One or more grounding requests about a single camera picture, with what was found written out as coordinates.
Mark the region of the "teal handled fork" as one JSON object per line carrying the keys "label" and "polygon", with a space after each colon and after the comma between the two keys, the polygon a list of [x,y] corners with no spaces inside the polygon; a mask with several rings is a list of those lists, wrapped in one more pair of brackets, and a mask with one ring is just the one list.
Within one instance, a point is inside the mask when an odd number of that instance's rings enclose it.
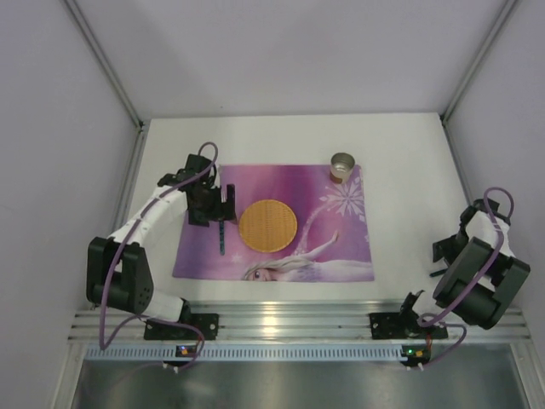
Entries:
{"label": "teal handled fork", "polygon": [[225,222],[220,221],[218,222],[219,227],[219,248],[220,248],[220,254],[221,256],[225,256],[226,254],[226,245],[225,245]]}

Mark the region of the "round wooden plate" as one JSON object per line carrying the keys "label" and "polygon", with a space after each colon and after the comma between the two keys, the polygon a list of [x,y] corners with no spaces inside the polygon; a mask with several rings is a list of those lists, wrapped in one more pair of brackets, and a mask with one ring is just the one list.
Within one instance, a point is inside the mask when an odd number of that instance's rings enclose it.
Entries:
{"label": "round wooden plate", "polygon": [[295,212],[275,199],[259,200],[248,206],[238,220],[242,241],[253,251],[278,252],[295,238],[298,221]]}

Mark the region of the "purple printed placemat cloth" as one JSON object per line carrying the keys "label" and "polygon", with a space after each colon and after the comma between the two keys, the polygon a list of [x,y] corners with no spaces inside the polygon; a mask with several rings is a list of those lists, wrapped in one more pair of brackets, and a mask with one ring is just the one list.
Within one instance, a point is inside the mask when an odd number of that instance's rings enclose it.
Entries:
{"label": "purple printed placemat cloth", "polygon": [[239,216],[256,201],[287,204],[298,221],[283,250],[262,253],[241,239],[238,225],[225,225],[221,256],[219,227],[184,223],[172,275],[177,279],[350,283],[372,281],[369,231],[361,169],[335,184],[322,164],[224,164],[221,182],[236,188]]}

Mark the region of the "metal cup with brown sleeve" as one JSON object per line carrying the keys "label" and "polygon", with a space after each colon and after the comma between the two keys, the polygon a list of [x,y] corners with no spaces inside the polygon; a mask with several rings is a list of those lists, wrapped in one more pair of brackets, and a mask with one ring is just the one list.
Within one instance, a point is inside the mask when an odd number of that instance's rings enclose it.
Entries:
{"label": "metal cup with brown sleeve", "polygon": [[349,153],[335,153],[330,159],[330,179],[336,184],[346,183],[356,162]]}

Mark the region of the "teal handled spoon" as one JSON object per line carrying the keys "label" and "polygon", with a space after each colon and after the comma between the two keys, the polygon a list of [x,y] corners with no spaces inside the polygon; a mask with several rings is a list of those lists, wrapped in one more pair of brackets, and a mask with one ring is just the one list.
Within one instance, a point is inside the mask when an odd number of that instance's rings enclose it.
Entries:
{"label": "teal handled spoon", "polygon": [[431,277],[431,278],[434,278],[434,277],[439,277],[439,276],[441,276],[441,275],[445,274],[445,273],[446,273],[446,271],[447,271],[447,269],[446,269],[446,268],[444,268],[444,269],[440,269],[440,270],[438,270],[438,271],[435,271],[435,272],[432,272],[432,273],[430,273],[430,274],[429,274],[429,277]]}

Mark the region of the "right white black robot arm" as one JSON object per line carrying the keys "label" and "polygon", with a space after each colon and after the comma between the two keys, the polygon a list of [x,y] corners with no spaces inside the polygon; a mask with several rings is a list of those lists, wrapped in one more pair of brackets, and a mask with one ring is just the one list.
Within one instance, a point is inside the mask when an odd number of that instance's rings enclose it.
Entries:
{"label": "right white black robot arm", "polygon": [[505,314],[531,272],[509,247],[512,214],[503,215],[492,199],[477,199],[461,213],[458,232],[432,244],[433,261],[446,265],[434,273],[440,318],[453,313],[489,330]]}

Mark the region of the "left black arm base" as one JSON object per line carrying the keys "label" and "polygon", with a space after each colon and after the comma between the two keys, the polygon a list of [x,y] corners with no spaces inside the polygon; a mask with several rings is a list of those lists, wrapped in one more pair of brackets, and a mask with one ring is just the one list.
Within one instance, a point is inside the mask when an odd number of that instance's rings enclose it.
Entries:
{"label": "left black arm base", "polygon": [[147,320],[144,339],[147,341],[216,340],[219,330],[218,314],[192,314],[185,323]]}

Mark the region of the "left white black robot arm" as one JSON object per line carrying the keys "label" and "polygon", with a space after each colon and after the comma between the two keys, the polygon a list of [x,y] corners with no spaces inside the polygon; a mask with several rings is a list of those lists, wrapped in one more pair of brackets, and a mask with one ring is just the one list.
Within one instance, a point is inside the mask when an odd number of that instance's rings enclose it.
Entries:
{"label": "left white black robot arm", "polygon": [[187,300],[155,288],[146,249],[182,215],[203,228],[237,220],[235,186],[218,187],[216,177],[213,160],[190,154],[183,168],[159,179],[151,197],[121,228],[106,238],[94,238],[88,247],[88,301],[168,322],[189,316]]}

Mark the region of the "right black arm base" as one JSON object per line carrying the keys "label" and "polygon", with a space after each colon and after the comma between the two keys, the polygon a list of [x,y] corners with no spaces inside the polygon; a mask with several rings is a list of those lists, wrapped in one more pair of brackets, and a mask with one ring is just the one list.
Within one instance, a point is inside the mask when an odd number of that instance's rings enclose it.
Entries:
{"label": "right black arm base", "polygon": [[420,327],[416,313],[380,312],[369,314],[371,337],[373,340],[424,340],[431,336],[433,340],[448,338],[445,328]]}

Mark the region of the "aluminium mounting rail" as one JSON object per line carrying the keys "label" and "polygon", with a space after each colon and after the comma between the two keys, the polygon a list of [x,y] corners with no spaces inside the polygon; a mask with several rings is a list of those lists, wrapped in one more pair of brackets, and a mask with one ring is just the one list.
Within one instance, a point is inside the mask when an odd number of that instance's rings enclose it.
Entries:
{"label": "aluminium mounting rail", "polygon": [[[218,342],[371,341],[370,314],[398,312],[397,302],[195,302],[192,311],[219,315]],[[69,342],[98,342],[99,309],[77,311]],[[529,342],[531,333],[519,308],[508,308],[490,330],[469,326],[467,343]],[[143,341],[145,323],[134,320],[117,343]]]}

